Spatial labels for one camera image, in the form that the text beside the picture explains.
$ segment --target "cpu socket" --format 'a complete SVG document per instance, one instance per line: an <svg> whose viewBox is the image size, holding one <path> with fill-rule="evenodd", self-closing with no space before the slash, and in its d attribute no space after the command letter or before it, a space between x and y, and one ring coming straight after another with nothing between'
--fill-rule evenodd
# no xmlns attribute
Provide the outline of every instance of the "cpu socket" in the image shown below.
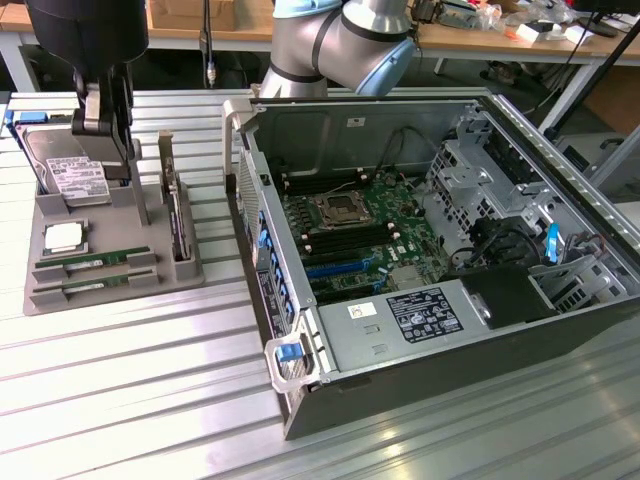
<svg viewBox="0 0 640 480"><path fill-rule="evenodd" d="M327 193L314 198L326 228L362 225L372 221L358 192Z"/></svg>

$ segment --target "power supply label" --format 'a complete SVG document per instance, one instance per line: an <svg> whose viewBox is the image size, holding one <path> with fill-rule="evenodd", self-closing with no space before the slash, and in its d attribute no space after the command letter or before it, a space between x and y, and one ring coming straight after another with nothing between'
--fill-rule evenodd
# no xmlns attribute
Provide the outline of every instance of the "power supply label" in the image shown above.
<svg viewBox="0 0 640 480"><path fill-rule="evenodd" d="M439 288L387 298L387 303L409 343L464 330Z"/></svg>

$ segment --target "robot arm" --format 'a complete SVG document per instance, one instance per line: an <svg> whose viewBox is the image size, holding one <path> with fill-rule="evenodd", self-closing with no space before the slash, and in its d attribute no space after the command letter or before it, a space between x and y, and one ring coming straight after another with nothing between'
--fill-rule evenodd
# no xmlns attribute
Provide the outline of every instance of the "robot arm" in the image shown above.
<svg viewBox="0 0 640 480"><path fill-rule="evenodd" d="M149 44L144 0L27 0L38 42L71 64L72 131L109 180L128 180L133 96L127 62Z"/></svg>
<svg viewBox="0 0 640 480"><path fill-rule="evenodd" d="M406 8L407 0L278 0L260 96L326 96L327 78L386 95L413 56Z"/></svg>

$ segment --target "table leg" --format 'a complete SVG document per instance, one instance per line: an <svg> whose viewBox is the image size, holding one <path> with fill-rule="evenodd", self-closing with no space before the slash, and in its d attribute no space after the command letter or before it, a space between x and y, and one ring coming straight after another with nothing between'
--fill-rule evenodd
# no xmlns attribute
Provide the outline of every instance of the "table leg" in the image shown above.
<svg viewBox="0 0 640 480"><path fill-rule="evenodd" d="M593 62L580 67L580 70L573 76L569 85L565 88L562 95L553 106L547 117L540 125L539 130L544 131L553 127L560 117L566 112L571 103L576 99L580 91L585 87L589 79L596 73L602 62Z"/></svg>
<svg viewBox="0 0 640 480"><path fill-rule="evenodd" d="M435 73L436 75L440 75L444 70L444 67L447 66L447 61L448 59L446 58L439 58L438 63L436 63L436 68L433 69L433 73Z"/></svg>
<svg viewBox="0 0 640 480"><path fill-rule="evenodd" d="M18 92L37 92L38 81L29 61L24 57L20 47L22 39L18 32L0 32L0 54L9 70Z"/></svg>
<svg viewBox="0 0 640 480"><path fill-rule="evenodd" d="M637 177L637 153L640 146L640 127L636 128L609 158L593 165L595 172L589 178L591 185L606 191L616 190Z"/></svg>

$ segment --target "metal slotted surface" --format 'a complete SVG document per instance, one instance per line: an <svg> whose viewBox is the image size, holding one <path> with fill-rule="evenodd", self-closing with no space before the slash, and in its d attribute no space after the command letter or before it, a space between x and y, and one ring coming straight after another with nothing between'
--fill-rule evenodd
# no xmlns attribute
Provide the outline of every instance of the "metal slotted surface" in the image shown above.
<svg viewBox="0 0 640 480"><path fill-rule="evenodd" d="M284 442L222 186L219 106L243 93L136 97L144 181L159 169L157 130L174 131L206 285L55 315L20 313L34 180L3 130L0 478L640 478L640 321L567 357ZM20 94L11 108L74 104Z"/></svg>

